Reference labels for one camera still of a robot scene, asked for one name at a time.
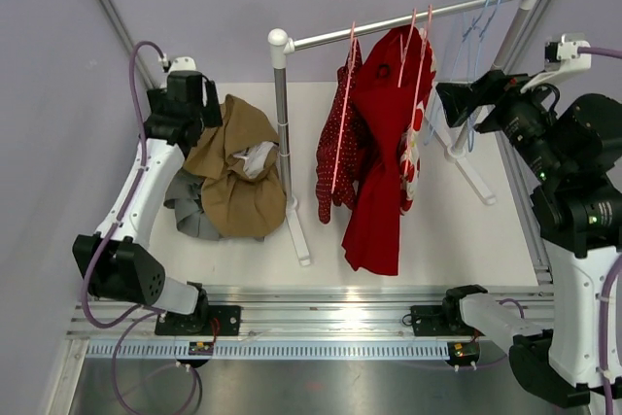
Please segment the grey pleated skirt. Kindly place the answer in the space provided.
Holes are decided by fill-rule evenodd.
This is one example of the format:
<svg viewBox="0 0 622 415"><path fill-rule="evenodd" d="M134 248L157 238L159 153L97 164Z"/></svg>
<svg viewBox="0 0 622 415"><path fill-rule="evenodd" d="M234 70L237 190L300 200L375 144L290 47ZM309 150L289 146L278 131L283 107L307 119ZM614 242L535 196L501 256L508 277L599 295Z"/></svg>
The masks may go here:
<svg viewBox="0 0 622 415"><path fill-rule="evenodd" d="M219 241L222 236L207 217L201 200L204 179L180 169L171 180L163 205L171 209L178 231L207 241Z"/></svg>

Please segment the tan skirt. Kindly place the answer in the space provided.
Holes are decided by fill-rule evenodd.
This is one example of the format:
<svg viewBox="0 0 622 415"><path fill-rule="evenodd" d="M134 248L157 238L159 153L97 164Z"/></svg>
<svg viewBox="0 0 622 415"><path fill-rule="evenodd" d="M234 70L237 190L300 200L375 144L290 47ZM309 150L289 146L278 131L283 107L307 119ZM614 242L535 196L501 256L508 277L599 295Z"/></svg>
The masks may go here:
<svg viewBox="0 0 622 415"><path fill-rule="evenodd" d="M203 131L184 169L202 179L202 209L223 237L262 238L285 220L279 136L266 114L229 94L223 124Z"/></svg>

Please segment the light blue wire hanger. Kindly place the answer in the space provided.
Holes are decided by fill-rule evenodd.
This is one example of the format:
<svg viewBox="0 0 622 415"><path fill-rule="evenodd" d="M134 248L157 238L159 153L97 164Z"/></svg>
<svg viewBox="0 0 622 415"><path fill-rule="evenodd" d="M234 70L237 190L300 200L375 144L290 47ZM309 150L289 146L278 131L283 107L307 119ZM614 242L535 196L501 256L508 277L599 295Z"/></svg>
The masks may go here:
<svg viewBox="0 0 622 415"><path fill-rule="evenodd" d="M487 30L489 29L489 26L491 24L491 22L493 21L493 19L495 18L495 15L499 9L499 5L501 3L501 0L497 0L495 2L495 7L492 11L492 13L488 16L488 18L486 19L486 21L484 23L481 23L481 19L483 17L483 14L485 12L485 10L490 6L491 1L490 0L486 0L484 7L482 8L481 14L479 15L478 18L475 18L472 22L472 27L471 27L471 32L473 34L476 35L477 37L477 47L476 47L476 52L475 52L475 59L474 59L474 63L472 65L472 68L470 69L470 71L472 72L472 78L473 79L477 79L479 74L479 63L480 63L480 56L481 56L481 51L482 51L482 47L483 47L483 43L486 39L486 34L487 34ZM474 130L474 125L476 123L476 115L472 114L467 121L467 150L471 153L474 149L475 146L475 130Z"/></svg>

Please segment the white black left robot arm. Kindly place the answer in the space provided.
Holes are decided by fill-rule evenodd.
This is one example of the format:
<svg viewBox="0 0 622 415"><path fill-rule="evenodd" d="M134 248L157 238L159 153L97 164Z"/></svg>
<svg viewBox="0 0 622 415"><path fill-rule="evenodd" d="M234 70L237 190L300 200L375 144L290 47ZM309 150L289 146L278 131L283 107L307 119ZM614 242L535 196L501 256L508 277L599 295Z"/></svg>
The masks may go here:
<svg viewBox="0 0 622 415"><path fill-rule="evenodd" d="M131 310L175 314L189 334L209 327L211 312L201 289L167 276L149 252L156 215L167 189L207 127L222 124L216 86L189 56L172 60L166 84L148 92L151 113L141 120L143 136L114 205L92 235L79 235L72 254L83 276L81 303L98 329L117 326L97 320L90 297L129 303Z"/></svg>

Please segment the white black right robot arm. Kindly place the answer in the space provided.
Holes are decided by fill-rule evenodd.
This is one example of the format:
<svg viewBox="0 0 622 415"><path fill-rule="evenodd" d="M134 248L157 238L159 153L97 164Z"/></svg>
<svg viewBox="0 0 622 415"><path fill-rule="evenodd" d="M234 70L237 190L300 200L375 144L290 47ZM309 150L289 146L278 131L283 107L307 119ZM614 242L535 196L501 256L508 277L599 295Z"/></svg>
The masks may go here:
<svg viewBox="0 0 622 415"><path fill-rule="evenodd" d="M443 326L492 339L528 393L561 408L586 406L599 394L612 413L621 397L613 309L621 194L608 172L621 157L620 104L587 93L557 114L556 86L499 70L469 84L440 83L436 91L453 127L488 107L476 130L502 133L535 175L532 209L555 290L550 329L514 315L477 285L446 293Z"/></svg>

